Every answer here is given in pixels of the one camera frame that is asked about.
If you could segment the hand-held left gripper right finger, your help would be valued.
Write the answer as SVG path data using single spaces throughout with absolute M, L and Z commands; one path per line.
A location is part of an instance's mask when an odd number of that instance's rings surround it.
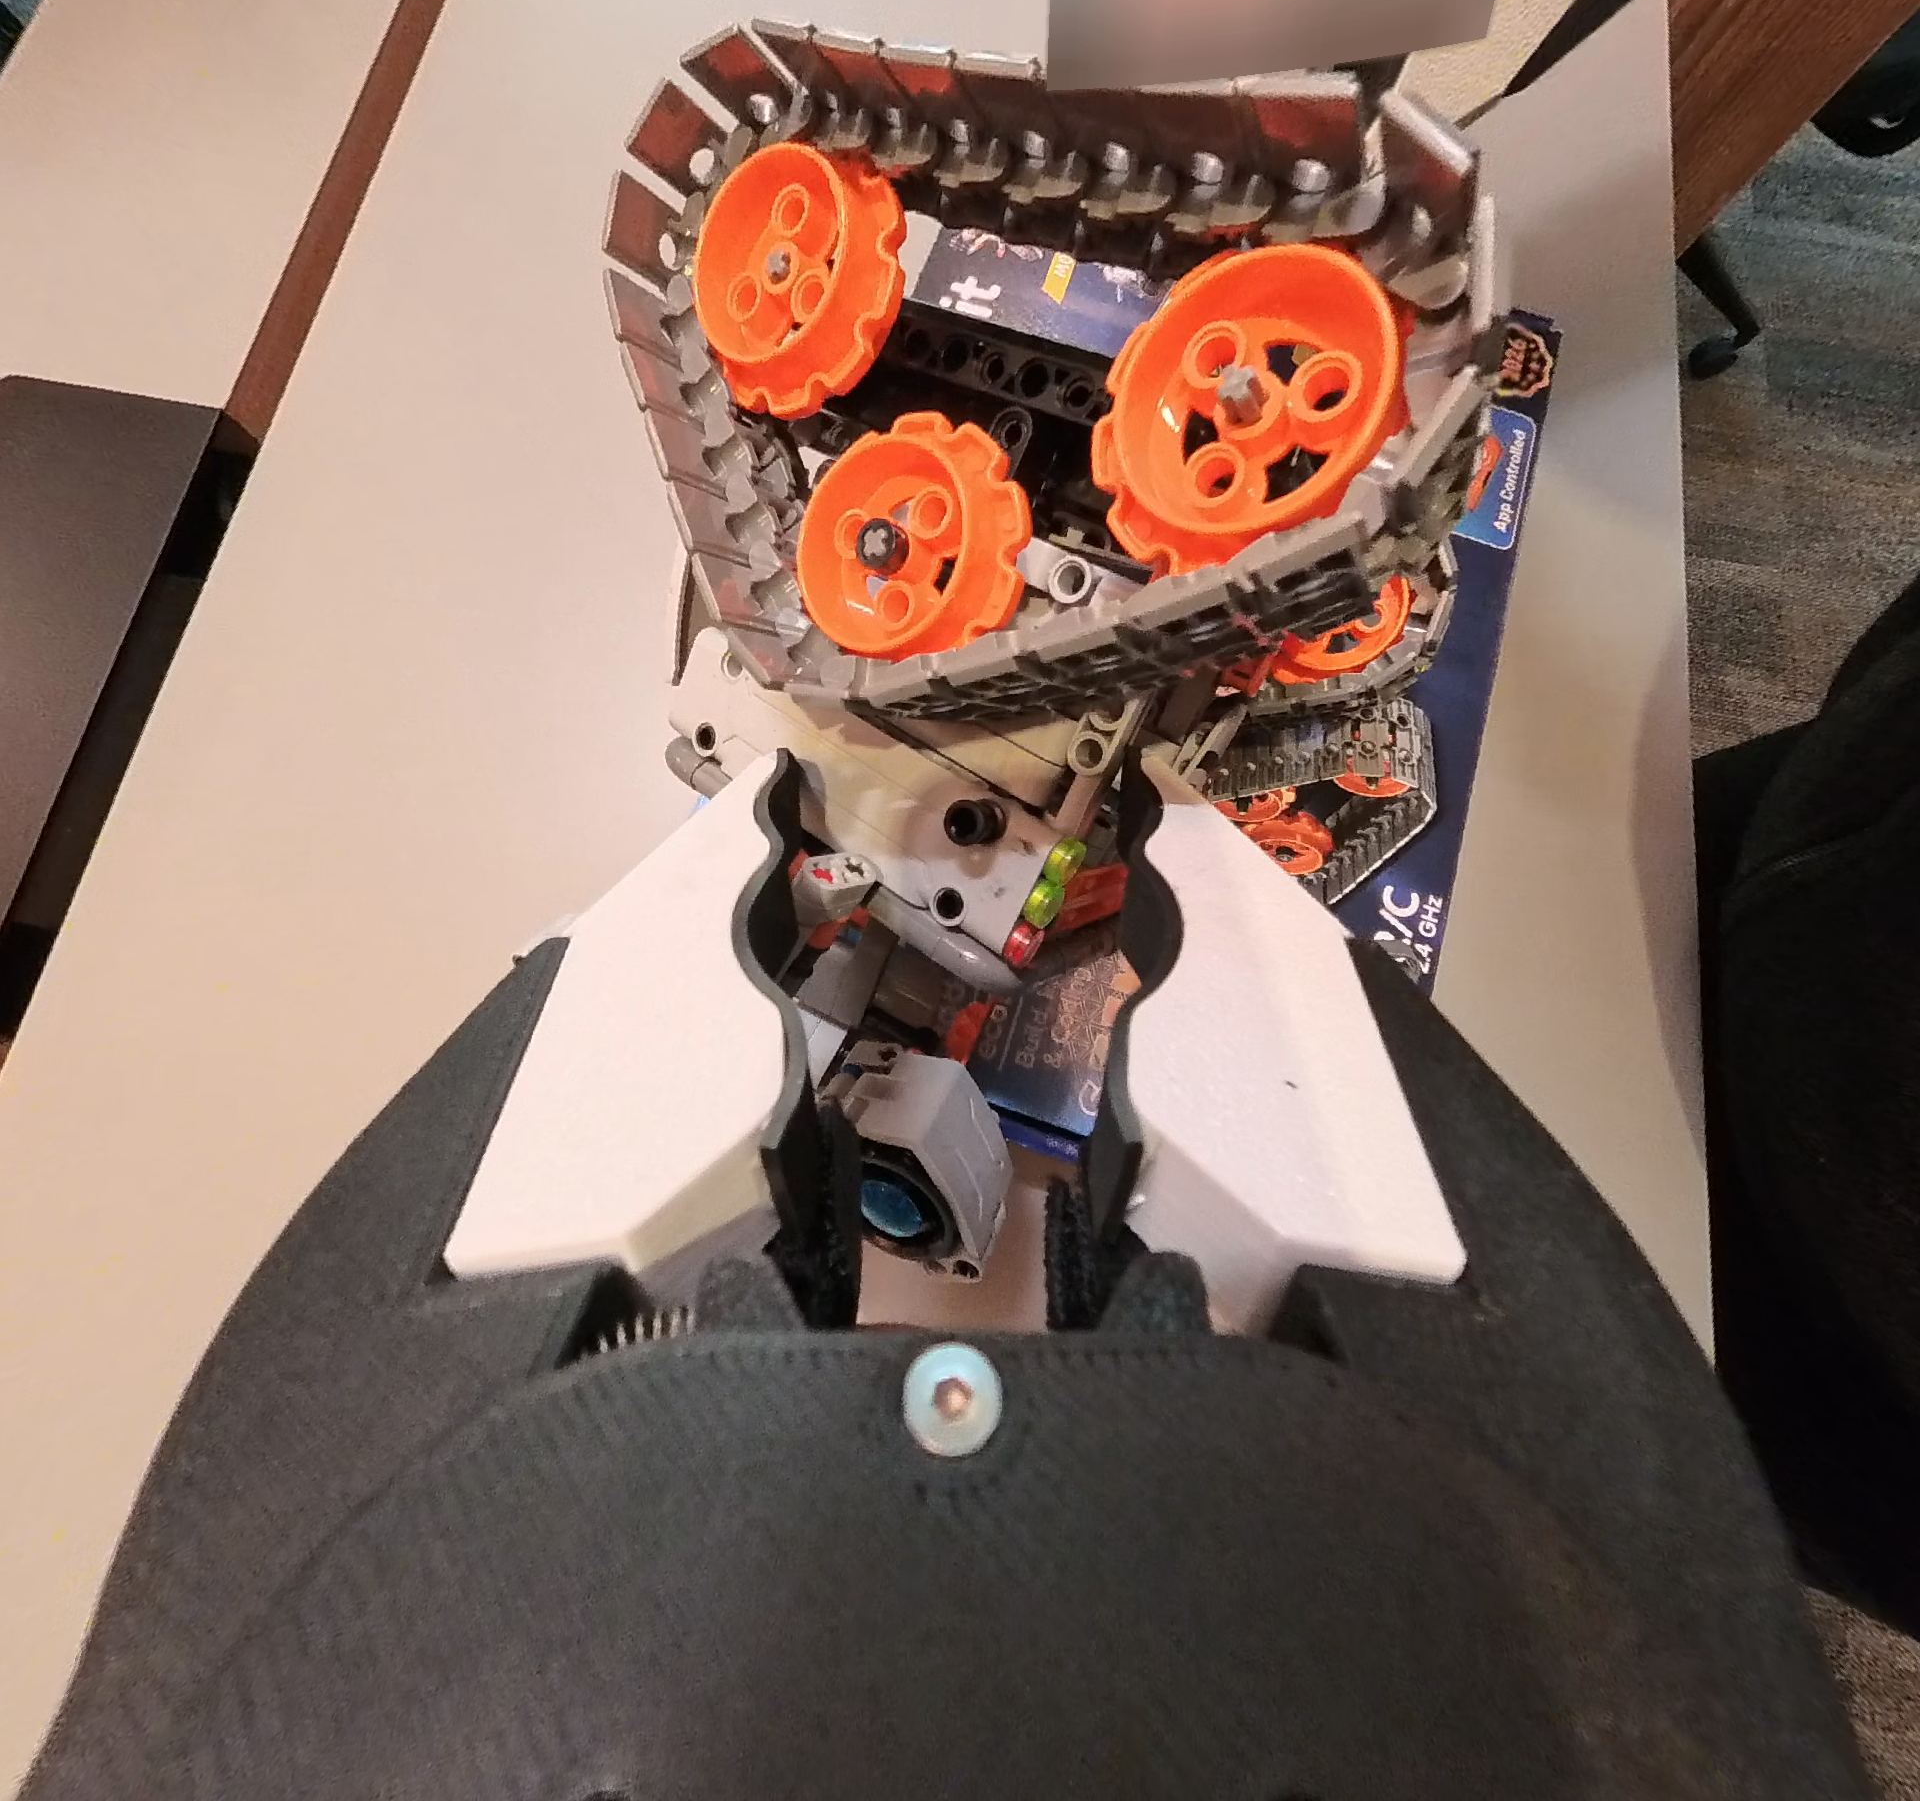
M 1181 949 L 1123 1059 L 1144 1129 L 1131 1229 L 1208 1297 L 1283 1297 L 1299 1268 L 1449 1288 L 1467 1268 L 1366 995 L 1352 935 L 1181 782 L 1144 861 Z

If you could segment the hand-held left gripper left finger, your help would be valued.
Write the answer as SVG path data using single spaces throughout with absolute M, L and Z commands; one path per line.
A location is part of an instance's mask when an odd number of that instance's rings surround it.
M 621 1262 L 670 1288 L 729 1237 L 771 1237 L 762 1153 L 808 1079 L 747 942 L 747 900 L 790 900 L 776 786 L 733 782 L 574 923 L 447 1237 L 454 1278 Z

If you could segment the blue robot kit box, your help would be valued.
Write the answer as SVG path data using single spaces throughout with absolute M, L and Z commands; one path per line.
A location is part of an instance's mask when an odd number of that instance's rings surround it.
M 1548 314 L 1506 312 L 1437 577 L 1345 635 L 1290 647 L 1257 694 L 1221 694 L 1219 705 L 1245 704 L 1245 720 L 1197 770 L 1226 817 L 1417 994 L 1434 989 L 1449 928 L 1561 341 Z M 1054 1162 L 1090 1136 L 1116 1015 L 1136 989 L 1116 949 L 1121 886 L 1116 817 L 1103 815 L 1022 995 L 946 1015 L 947 1054 L 969 1054 L 1011 1141 Z

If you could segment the tracked building-block toy robot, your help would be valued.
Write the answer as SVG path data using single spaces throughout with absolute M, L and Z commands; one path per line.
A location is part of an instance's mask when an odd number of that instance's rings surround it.
M 1463 520 L 1478 145 L 1382 63 L 1066 95 L 756 19 L 653 90 L 604 256 L 684 554 L 670 765 L 806 770 L 824 928 L 790 985 L 876 1251 L 981 1273 L 1013 1141 L 946 1015 L 1022 995 L 1116 817 L 1136 989 L 1054 1194 L 1096 1288 L 1140 1237 L 1123 1059 L 1181 949 L 1159 782 L 1226 817 L 1197 770 L 1250 711 L 1219 699 L 1408 599 Z

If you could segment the grey desk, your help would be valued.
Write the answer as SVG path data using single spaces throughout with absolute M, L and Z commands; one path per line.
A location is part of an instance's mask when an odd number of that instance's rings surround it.
M 753 12 L 1046 49 L 1046 0 L 447 0 L 4 1062 L 4 1799 L 253 1262 L 688 815 L 601 240 L 640 99 Z M 1477 137 L 1563 353 L 1437 1004 L 1712 1344 L 1669 0 Z

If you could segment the dark brown desk pad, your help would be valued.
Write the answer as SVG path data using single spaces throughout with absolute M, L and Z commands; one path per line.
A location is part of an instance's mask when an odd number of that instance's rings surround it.
M 96 720 L 218 409 L 38 377 L 0 383 L 0 900 Z

